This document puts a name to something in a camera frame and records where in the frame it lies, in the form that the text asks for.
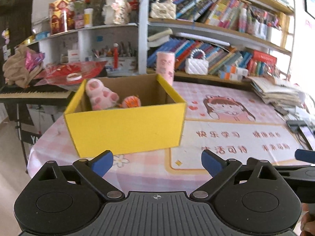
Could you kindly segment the person's right hand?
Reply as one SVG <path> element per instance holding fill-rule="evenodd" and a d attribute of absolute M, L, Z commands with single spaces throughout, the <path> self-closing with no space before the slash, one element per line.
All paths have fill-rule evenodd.
<path fill-rule="evenodd" d="M 305 211 L 301 219 L 301 234 L 300 236 L 315 235 L 314 217 L 310 215 L 307 204 L 302 204 L 302 210 Z"/>

